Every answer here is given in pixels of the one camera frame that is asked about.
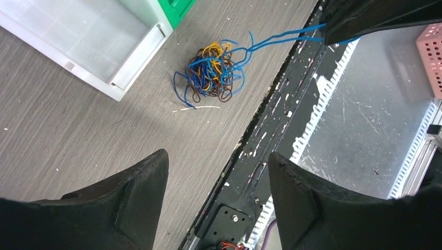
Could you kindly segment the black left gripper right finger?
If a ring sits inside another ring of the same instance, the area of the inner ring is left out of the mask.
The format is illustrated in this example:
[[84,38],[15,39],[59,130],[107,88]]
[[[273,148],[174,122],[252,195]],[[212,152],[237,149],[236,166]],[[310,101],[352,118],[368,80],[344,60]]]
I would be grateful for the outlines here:
[[268,158],[283,249],[441,249],[441,186],[381,199],[323,179],[280,153]]

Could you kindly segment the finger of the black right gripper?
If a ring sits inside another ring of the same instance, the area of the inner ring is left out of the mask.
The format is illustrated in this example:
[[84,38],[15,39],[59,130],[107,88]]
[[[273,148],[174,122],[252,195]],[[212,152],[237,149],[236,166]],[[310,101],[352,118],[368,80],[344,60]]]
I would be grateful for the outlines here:
[[326,1],[320,32],[323,43],[333,45],[377,31],[438,22],[440,0]]

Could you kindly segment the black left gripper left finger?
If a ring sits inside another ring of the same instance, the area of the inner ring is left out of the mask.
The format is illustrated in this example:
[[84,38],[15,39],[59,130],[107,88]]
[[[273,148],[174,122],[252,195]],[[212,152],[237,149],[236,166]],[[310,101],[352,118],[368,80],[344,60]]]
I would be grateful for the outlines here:
[[57,200],[1,199],[1,249],[152,249],[168,181],[159,149]]

